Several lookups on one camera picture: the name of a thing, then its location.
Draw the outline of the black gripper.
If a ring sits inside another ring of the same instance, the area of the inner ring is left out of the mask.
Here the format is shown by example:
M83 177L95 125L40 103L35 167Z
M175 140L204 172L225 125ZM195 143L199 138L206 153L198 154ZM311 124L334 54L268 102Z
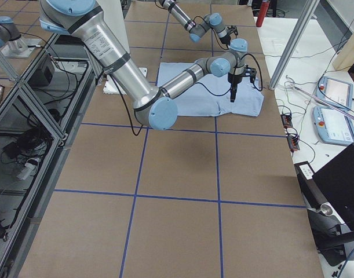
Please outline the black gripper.
M257 70L251 68L248 65L242 67L235 67L233 71L228 73L228 82L231 84L230 88L230 102L234 103L237 94L237 85L242 81L243 78L250 78L250 83L254 84L256 80Z
M232 34L234 34L235 38L238 37L237 26L232 25L232 26L224 27L224 29L220 32L221 43L222 44L230 44Z

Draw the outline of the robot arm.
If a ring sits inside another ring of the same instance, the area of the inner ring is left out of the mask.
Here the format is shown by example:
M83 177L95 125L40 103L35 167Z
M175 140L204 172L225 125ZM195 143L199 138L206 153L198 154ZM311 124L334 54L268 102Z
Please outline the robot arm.
M196 16L190 18L177 4L176 1L162 0L155 1L155 5L167 10L189 33L193 42L198 42L209 31L212 30L223 45L230 45L231 35L238 36L236 26L228 26L224 23L219 13L207 14L204 17Z
M200 58L189 68L160 87L152 86L132 60L130 53L104 21L104 11L97 1L40 1L40 22L44 30L79 38L106 75L118 83L130 97L137 121L155 130L171 128L177 120L174 99L183 94L208 74L226 75L230 83L230 101L234 102L238 84L248 77L256 81L257 71L245 63L247 41L231 34L219 13L208 14L200 24L188 17L175 1L160 1L167 10L198 41L208 30L213 30L227 51L217 57Z

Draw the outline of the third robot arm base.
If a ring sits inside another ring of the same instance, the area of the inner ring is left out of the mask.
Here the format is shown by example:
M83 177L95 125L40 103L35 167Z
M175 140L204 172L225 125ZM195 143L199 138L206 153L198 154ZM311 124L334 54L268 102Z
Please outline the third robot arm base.
M35 47L33 39L26 39L8 16L0 16L0 50L7 58L29 58Z

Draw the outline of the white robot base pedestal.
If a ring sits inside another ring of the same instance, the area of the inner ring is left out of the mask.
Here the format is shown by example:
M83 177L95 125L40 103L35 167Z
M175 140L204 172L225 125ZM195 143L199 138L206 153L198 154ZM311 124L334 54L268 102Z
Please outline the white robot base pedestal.
M124 17L120 1L97 1L100 4L104 12L104 21L108 28L115 35L115 38L119 41L115 45L119 44L123 47L122 52L128 56L130 54L127 33L124 23ZM140 98L145 93L147 81L141 71L136 67L133 60L130 58L125 64L118 70L111 74L108 74L107 81L104 87L104 93L114 94L120 91L128 94L134 100Z

